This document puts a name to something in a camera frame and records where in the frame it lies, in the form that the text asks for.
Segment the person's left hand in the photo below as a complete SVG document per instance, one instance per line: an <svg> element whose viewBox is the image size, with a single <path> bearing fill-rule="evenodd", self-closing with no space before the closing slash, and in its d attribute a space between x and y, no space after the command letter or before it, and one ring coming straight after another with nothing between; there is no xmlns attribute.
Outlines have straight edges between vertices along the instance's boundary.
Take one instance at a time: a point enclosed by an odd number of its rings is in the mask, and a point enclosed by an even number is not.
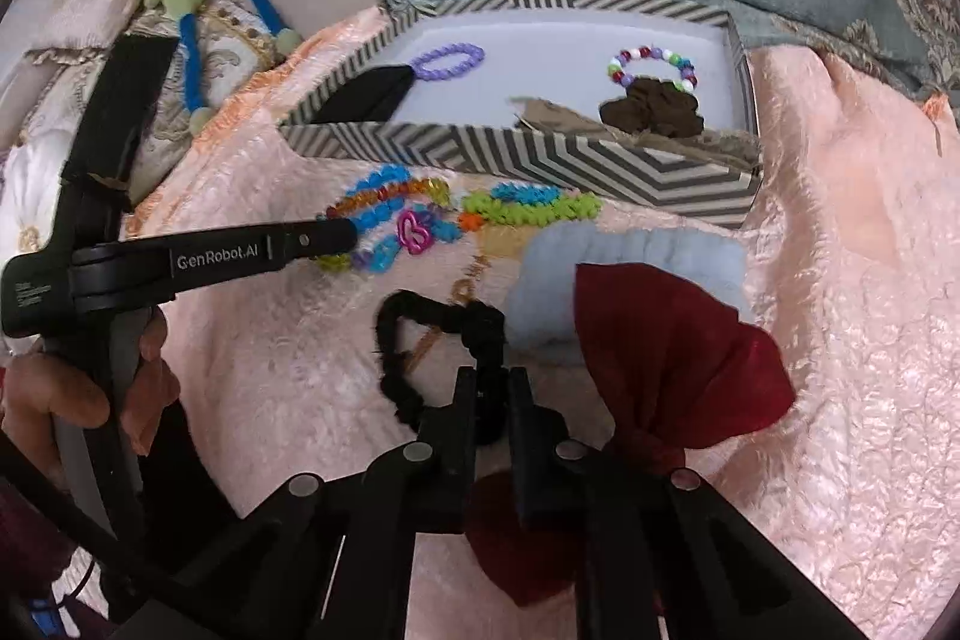
<svg viewBox="0 0 960 640"><path fill-rule="evenodd" d="M161 357L166 340L166 317L156 310L140 336L143 364L119 413L122 431L135 455L149 454L164 411L181 394L178 377ZM93 380L41 351L15 357L3 378L2 431L60 491L67 489L67 480L52 419L60 417L68 424L98 429L109 415L109 401Z"/></svg>

